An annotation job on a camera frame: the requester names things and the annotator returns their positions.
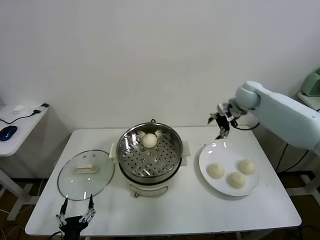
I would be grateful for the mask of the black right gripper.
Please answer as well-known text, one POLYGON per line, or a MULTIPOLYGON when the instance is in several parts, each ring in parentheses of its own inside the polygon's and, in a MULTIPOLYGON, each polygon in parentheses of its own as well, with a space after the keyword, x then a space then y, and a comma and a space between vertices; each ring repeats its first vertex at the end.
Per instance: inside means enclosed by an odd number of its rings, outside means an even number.
MULTIPOLYGON (((231 125, 233 128, 238 127, 237 120, 244 115, 244 110, 239 108, 236 104, 219 104, 217 106, 217 113, 211 113, 207 124, 209 125, 212 121, 219 119, 225 126, 231 125)), ((229 135, 230 129, 221 127, 219 135, 215 138, 216 140, 226 139, 229 135)))

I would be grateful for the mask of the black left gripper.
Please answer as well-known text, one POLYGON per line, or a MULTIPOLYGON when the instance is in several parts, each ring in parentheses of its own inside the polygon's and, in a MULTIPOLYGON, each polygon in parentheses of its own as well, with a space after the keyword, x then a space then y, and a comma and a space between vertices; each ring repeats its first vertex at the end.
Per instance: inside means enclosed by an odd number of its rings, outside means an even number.
POLYGON ((80 240, 81 231, 88 227, 89 223, 96 214, 94 208, 93 195, 90 195, 88 210, 83 216, 73 216, 65 219, 65 214, 68 206, 68 198, 64 199, 63 204, 61 205, 59 214, 56 215, 56 218, 59 223, 60 230, 64 233, 64 240, 80 240))

